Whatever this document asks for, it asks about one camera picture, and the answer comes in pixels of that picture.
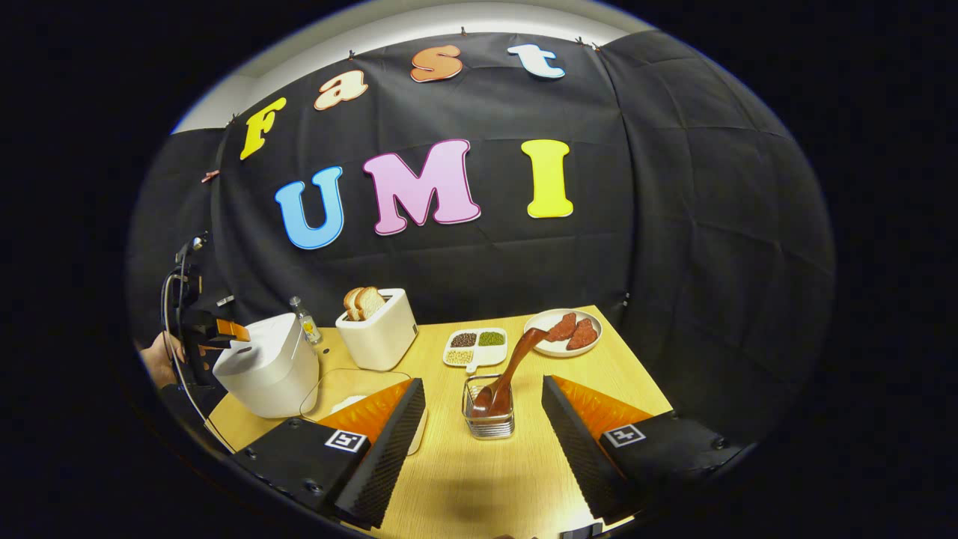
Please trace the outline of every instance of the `black fabric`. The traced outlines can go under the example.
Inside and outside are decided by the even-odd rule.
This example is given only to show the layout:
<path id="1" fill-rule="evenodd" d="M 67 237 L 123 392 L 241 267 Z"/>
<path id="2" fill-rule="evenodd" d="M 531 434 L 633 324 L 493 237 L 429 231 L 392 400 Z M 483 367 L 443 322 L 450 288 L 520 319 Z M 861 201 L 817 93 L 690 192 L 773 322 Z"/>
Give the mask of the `black fabric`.
<path id="1" fill-rule="evenodd" d="M 565 77 L 538 79 L 505 54 L 529 42 L 555 52 L 550 62 Z M 462 73 L 414 82 L 411 58 L 446 44 L 463 51 Z M 364 71 L 366 92 L 315 110 L 319 87 L 353 69 Z M 265 145 L 241 161 L 246 120 L 280 97 L 286 105 Z M 192 148 L 202 132 L 171 137 L 145 189 L 175 219 L 163 221 L 162 246 L 143 224 L 134 237 L 171 260 L 199 223 L 185 208 L 201 207 L 201 188 L 211 188 L 213 270 L 236 297 L 224 315 L 239 323 L 286 312 L 299 295 L 318 323 L 332 325 L 346 291 L 368 285 L 406 289 L 419 323 L 596 304 L 674 407 L 737 443 L 774 426 L 817 358 L 834 254 L 814 172 L 752 92 L 662 32 L 628 35 L 601 51 L 537 35 L 417 39 L 306 75 L 233 125 L 210 185 L 198 180 L 212 170 L 201 165 L 216 152 L 216 137 Z M 453 225 L 430 217 L 419 227 L 400 209 L 407 228 L 378 236 L 376 194 L 362 164 L 396 152 L 418 175 L 430 147 L 451 138 L 471 145 L 469 188 L 482 216 Z M 520 145 L 536 138 L 571 149 L 568 218 L 526 213 L 533 177 Z M 330 166 L 343 168 L 344 228 L 328 246 L 300 249 L 274 196 L 304 182 L 307 220 L 322 223 L 310 179 Z M 164 195 L 150 186 L 159 178 L 183 187 Z M 156 226 L 158 218 L 149 219 Z M 169 268 L 131 267 L 131 297 L 140 298 L 133 307 L 148 308 Z"/>
<path id="2" fill-rule="evenodd" d="M 808 378 L 831 315 L 815 175 L 775 115 L 692 48 L 645 32 L 602 53 L 637 185 L 623 339 L 675 408 L 755 440 Z"/>
<path id="3" fill-rule="evenodd" d="M 528 42 L 556 53 L 553 63 L 566 76 L 537 80 L 506 53 Z M 463 51 L 462 73 L 447 82 L 414 82 L 411 58 L 445 44 Z M 364 71 L 369 89 L 315 110 L 318 88 L 352 69 Z M 299 295 L 320 324 L 332 325 L 345 293 L 370 285 L 406 289 L 420 323 L 591 303 L 618 323 L 633 245 L 632 183 L 620 111 L 591 48 L 532 35 L 417 39 L 311 73 L 251 106 L 237 125 L 280 97 L 286 105 L 261 149 L 240 161 L 245 129 L 230 135 L 214 186 L 217 255 L 240 323 L 284 312 Z M 419 174 L 430 147 L 451 138 L 470 143 L 469 189 L 482 216 L 453 225 L 430 218 L 422 227 L 409 220 L 399 234 L 378 236 L 374 184 L 363 163 L 396 152 Z M 537 138 L 570 147 L 563 166 L 575 209 L 568 218 L 527 214 L 532 166 L 520 146 Z M 308 223 L 322 223 L 319 190 L 309 180 L 329 166 L 343 168 L 345 226 L 332 244 L 303 250 L 287 238 L 273 198 L 280 187 L 303 181 Z"/>
<path id="4" fill-rule="evenodd" d="M 140 189 L 130 224 L 124 284 L 130 328 L 143 346 L 151 345 L 163 329 L 160 289 L 175 266 L 176 252 L 212 224 L 211 185 L 200 179 L 216 169 L 217 147 L 224 133 L 225 129 L 197 129 L 172 135 Z M 216 306 L 228 289 L 214 253 L 201 249 L 190 256 L 190 263 L 199 265 L 203 276 L 203 294 L 196 308 L 231 316 L 228 305 Z"/>

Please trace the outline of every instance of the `letter u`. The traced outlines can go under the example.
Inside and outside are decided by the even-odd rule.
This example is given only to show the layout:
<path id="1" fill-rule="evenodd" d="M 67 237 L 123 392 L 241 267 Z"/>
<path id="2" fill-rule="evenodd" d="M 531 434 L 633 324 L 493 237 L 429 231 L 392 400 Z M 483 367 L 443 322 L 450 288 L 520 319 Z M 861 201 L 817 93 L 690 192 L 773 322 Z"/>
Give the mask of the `letter u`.
<path id="1" fill-rule="evenodd" d="M 319 228 L 310 227 L 306 223 L 306 214 L 303 213 L 301 195 L 306 184 L 294 181 L 276 192 L 276 201 L 283 212 L 286 235 L 295 246 L 302 249 L 325 247 L 335 241 L 343 231 L 343 202 L 339 198 L 339 185 L 336 182 L 342 174 L 342 167 L 328 167 L 312 176 L 312 184 L 319 186 L 323 209 L 326 211 L 326 222 Z"/>

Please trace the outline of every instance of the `pink letter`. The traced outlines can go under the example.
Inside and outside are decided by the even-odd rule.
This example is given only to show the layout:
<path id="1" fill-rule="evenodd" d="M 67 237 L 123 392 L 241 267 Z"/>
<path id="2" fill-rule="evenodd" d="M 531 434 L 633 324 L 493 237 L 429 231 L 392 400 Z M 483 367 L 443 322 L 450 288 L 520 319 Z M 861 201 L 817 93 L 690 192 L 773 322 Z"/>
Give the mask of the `pink letter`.
<path id="1" fill-rule="evenodd" d="M 437 142 L 429 149 L 416 175 L 395 153 L 384 153 L 366 161 L 362 170 L 373 175 L 379 223 L 376 234 L 389 236 L 406 228 L 406 219 L 399 216 L 398 201 L 418 226 L 423 226 L 436 193 L 438 208 L 432 218 L 436 223 L 465 223 L 479 218 L 480 208 L 472 202 L 466 179 L 466 152 L 469 142 L 451 139 Z"/>

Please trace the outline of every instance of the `human hand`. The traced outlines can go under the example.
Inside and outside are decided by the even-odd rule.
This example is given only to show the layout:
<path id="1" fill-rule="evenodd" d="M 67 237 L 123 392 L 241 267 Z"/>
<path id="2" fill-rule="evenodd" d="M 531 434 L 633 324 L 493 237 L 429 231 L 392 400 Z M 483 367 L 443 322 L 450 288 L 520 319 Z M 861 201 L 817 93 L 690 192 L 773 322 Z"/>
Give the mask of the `human hand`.
<path id="1" fill-rule="evenodd" d="M 164 334 L 169 336 L 170 343 L 164 343 Z M 172 347 L 171 352 L 179 358 L 180 362 L 186 362 L 186 354 L 183 350 L 183 344 L 167 332 L 162 332 L 153 340 L 149 348 L 140 351 L 143 363 L 149 372 L 149 377 L 157 387 L 163 387 L 169 384 L 176 384 L 176 375 L 173 373 L 171 356 L 167 350 Z"/>

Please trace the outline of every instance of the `grain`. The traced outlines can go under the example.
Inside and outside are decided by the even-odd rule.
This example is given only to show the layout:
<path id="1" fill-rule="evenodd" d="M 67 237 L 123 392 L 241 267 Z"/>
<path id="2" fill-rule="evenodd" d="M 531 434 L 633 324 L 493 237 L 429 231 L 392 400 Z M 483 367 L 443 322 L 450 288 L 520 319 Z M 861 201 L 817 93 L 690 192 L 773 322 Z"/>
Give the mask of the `grain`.
<path id="1" fill-rule="evenodd" d="M 449 350 L 445 353 L 445 360 L 457 365 L 465 365 L 472 361 L 472 350 Z"/>
<path id="2" fill-rule="evenodd" d="M 501 333 L 496 333 L 494 331 L 483 332 L 483 334 L 479 336 L 480 346 L 496 346 L 505 343 L 506 338 Z"/>
<path id="3" fill-rule="evenodd" d="M 476 343 L 476 334 L 461 333 L 452 338 L 451 346 L 454 348 L 462 348 L 465 346 L 472 346 L 475 343 Z"/>

